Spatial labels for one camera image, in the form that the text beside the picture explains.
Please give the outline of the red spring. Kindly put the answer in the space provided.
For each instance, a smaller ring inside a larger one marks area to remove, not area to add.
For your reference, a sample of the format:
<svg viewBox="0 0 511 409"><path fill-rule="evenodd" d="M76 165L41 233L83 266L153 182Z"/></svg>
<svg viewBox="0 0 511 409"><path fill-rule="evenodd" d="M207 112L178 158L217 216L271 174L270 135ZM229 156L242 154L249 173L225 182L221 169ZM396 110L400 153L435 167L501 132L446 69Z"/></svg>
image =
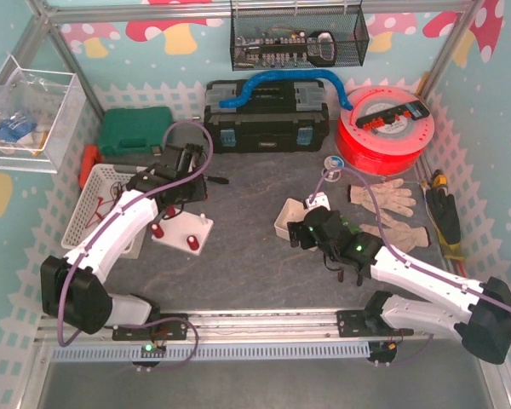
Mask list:
<svg viewBox="0 0 511 409"><path fill-rule="evenodd" d="M164 236L164 231L159 223L153 223L151 225L153 237L155 239L161 239Z"/></svg>
<svg viewBox="0 0 511 409"><path fill-rule="evenodd" d="M193 234L187 237L187 245L191 251L198 251L200 248L198 238Z"/></svg>

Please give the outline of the black aluminium extrusion bar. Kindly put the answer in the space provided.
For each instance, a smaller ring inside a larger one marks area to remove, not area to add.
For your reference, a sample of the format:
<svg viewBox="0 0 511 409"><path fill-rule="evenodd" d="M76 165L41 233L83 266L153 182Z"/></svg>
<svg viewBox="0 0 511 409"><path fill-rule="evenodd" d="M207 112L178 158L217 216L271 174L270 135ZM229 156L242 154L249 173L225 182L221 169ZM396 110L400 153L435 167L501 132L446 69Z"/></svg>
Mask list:
<svg viewBox="0 0 511 409"><path fill-rule="evenodd" d="M204 151L204 147L201 145L187 144L186 149L187 149L187 156L189 158L188 170L190 172L193 172L205 163L207 156Z"/></svg>

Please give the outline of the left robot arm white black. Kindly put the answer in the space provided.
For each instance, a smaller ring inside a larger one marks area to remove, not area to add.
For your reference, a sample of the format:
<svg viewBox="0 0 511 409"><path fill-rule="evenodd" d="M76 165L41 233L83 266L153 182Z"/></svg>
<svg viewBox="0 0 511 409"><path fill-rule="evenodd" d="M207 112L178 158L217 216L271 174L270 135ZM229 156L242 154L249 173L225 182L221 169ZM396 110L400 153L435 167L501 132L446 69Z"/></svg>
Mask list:
<svg viewBox="0 0 511 409"><path fill-rule="evenodd" d="M133 175L88 237L63 257L48 256L43 262L44 313L87 334L115 325L141 327L156 319L156 303L136 295L113 295L105 283L127 246L146 228L159 244L193 255L201 252L213 222L184 207L206 199L202 170L207 163L200 145L169 146L161 162Z"/></svg>

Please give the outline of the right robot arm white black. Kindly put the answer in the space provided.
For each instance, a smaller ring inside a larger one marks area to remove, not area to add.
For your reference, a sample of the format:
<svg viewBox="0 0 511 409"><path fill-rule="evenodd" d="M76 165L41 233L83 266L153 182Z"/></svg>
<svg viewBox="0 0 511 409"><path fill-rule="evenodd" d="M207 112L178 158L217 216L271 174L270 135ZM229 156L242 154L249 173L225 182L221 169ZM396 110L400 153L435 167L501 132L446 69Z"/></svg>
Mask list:
<svg viewBox="0 0 511 409"><path fill-rule="evenodd" d="M325 260L359 277L416 295L411 300L376 293L365 308L369 328L449 337L487 363L504 363L511 347L511 290L503 280L490 277L480 282L450 274L387 247L374 234L352 233L338 211L324 206L310 210L300 222L288 222L287 228L292 246L317 247Z"/></svg>

